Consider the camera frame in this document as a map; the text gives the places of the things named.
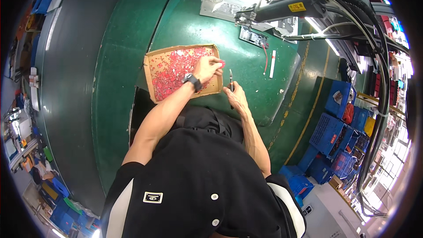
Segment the red electronic component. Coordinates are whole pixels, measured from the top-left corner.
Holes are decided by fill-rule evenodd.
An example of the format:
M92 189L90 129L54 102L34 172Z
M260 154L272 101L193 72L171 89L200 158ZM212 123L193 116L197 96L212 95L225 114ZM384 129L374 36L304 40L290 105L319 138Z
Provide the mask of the red electronic component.
M164 68L162 71L156 71L152 76L156 100L165 99L181 87L185 75L192 73L197 60L203 56L214 56L214 51L205 47L197 47L194 49L174 50L167 55L167 59L162 56L156 58L156 61L152 59L151 62L159 62L157 64L158 68Z

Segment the circuit board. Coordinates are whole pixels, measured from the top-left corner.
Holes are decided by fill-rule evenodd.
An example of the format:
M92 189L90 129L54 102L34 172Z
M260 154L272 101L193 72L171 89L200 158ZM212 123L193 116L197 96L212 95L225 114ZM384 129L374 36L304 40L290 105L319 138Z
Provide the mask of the circuit board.
M241 33L239 34L239 38L246 42L252 43L258 47L267 47L267 37L263 34L258 34L253 32L252 30L248 29L246 26L241 25Z

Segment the shirt button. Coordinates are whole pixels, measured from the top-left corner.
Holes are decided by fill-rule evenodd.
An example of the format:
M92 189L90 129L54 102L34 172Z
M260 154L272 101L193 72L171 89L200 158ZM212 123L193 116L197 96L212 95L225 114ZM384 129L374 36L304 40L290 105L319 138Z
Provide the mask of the shirt button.
M213 226L217 226L219 224L219 220L214 219L211 223L212 223Z

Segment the yellow floor line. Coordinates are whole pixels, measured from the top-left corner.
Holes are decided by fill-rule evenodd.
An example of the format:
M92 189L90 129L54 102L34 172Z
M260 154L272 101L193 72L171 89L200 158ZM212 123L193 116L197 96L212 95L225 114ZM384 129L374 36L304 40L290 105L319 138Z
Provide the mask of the yellow floor line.
M296 96L296 94L297 94L298 85L299 85L299 82L300 82L300 80L301 80L302 73L304 72L305 61L307 60L307 56L308 56L308 49L309 49L309 47L310 47L310 41L308 41L308 42L307 42L307 45L305 46L304 56L302 57L301 66L300 66L300 68L299 68L299 73L298 73L297 82L295 83L295 89L294 89L294 91L293 91L293 93L292 93L291 102L289 103L288 108L291 108L292 103L293 103L293 101L294 101L294 99L295 99L295 96ZM270 150L270 148L272 147L272 145L275 143L275 140L276 140L276 138L278 137L278 134L279 134L279 132L280 132L280 128L281 128L281 127L283 126L283 124L285 123L285 119L286 119L286 117L288 117L288 110L287 110L287 111L285 111L285 113L283 114L283 120L280 122L280 127L279 127L278 131L276 132L276 135L273 137L272 141L269 143L269 147L267 148L267 150L268 150L268 151Z
M301 135L299 136L297 143L295 144L295 146L293 147L291 153L289 154L287 160L285 161L284 165L286 165L289 161L289 159L291 159L293 153L295 152L295 150L297 149L299 142L301 141L302 136L304 135L305 130L307 129L307 126L310 122L311 116L313 115L314 109L316 107L317 104L317 100L319 99L320 96L320 91L321 91L321 87L323 86L323 81L325 80L325 75L326 75L326 68L327 68L327 62L329 61L329 52L330 52L330 46L327 47L327 55L326 55L326 62L325 62L325 68L323 70L323 77L321 78L320 81L320 86L319 86L319 90L317 91L317 96L316 99L314 100L314 104L313 104L313 108L310 111L310 114L308 116L307 122L305 123L304 128L302 129Z

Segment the hand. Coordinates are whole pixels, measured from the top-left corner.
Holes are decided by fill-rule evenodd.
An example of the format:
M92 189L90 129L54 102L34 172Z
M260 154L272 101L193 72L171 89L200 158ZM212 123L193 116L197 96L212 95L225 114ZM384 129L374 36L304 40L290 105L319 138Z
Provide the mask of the hand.
M234 85L234 92L231 92L231 90L228 87L224 87L223 91L228 96L228 100L231 106L234 107L235 110L242 117L250 112L248 108L247 98L245 97L244 90L238 84L238 82L234 81L233 85Z
M222 66L219 58L214 56L203 56L195 64L193 75L203 84L210 80L213 75L221 76L223 71L219 69Z

